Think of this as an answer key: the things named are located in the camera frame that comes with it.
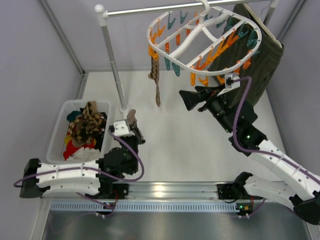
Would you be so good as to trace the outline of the tan striped sock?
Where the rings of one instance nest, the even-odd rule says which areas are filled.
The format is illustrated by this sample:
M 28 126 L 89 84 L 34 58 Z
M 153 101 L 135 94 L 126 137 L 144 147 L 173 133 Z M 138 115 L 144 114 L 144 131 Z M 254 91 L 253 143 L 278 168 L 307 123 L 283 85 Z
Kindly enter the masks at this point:
M 142 135 L 140 129 L 138 128 L 138 121 L 136 119 L 136 110 L 131 109 L 127 114 L 127 121 L 130 127 L 130 130 L 142 141 L 145 142 L 144 136 Z

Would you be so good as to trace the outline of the brown tan argyle sock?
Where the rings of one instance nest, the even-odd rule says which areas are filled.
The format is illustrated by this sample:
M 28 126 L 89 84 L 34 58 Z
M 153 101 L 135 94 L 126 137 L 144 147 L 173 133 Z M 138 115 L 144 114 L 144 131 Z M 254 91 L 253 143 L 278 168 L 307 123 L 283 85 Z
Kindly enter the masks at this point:
M 69 126 L 67 133 L 75 147 L 90 145 L 105 131 L 107 118 L 98 111 L 96 101 L 88 101 L 83 111 Z

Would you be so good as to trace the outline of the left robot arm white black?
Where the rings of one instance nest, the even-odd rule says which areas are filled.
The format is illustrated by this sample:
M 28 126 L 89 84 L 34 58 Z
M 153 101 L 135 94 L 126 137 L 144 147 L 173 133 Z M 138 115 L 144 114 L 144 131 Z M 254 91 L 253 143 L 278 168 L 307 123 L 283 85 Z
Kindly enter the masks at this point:
M 108 133 L 120 146 L 112 148 L 103 157 L 78 163 L 44 163 L 32 158 L 26 164 L 23 177 L 14 183 L 23 199 L 41 198 L 62 193 L 82 194 L 91 200 L 113 198 L 122 194 L 116 183 L 130 182 L 127 175 L 144 173 L 139 158 L 139 146 L 146 141 L 136 126 L 128 133 L 110 127 Z

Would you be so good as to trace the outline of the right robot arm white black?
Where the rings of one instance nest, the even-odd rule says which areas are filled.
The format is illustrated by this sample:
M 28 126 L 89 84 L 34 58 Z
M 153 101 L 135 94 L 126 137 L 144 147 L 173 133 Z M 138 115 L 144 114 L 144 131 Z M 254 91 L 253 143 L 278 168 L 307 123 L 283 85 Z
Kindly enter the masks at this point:
M 227 106 L 221 87 L 197 86 L 195 91 L 180 90 L 187 110 L 203 103 L 199 112 L 208 110 L 227 133 L 231 145 L 240 153 L 266 167 L 280 181 L 269 181 L 249 172 L 242 172 L 232 183 L 237 199 L 255 196 L 272 200 L 293 211 L 312 225 L 320 223 L 320 177 L 276 147 L 268 137 L 254 127 L 258 118 L 243 96 L 235 107 Z

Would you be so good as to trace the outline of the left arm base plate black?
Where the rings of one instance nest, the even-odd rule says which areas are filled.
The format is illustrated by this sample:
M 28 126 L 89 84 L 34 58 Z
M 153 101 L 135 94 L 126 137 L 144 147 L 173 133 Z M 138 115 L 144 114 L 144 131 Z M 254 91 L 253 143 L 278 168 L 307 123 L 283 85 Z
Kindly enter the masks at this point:
M 110 199 L 110 200 L 123 200 L 129 192 L 129 184 L 126 183 L 103 183 L 98 188 L 97 194 L 88 194 L 85 196 L 90 199 L 102 200 L 102 199 Z

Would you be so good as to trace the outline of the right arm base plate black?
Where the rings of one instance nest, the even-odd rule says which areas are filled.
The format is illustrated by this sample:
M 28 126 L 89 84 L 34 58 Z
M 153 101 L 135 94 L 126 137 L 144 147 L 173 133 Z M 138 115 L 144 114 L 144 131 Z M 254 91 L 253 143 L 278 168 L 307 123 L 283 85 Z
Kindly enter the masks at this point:
M 243 185 L 236 183 L 218 184 L 217 193 L 220 200 L 250 200 L 252 197 Z

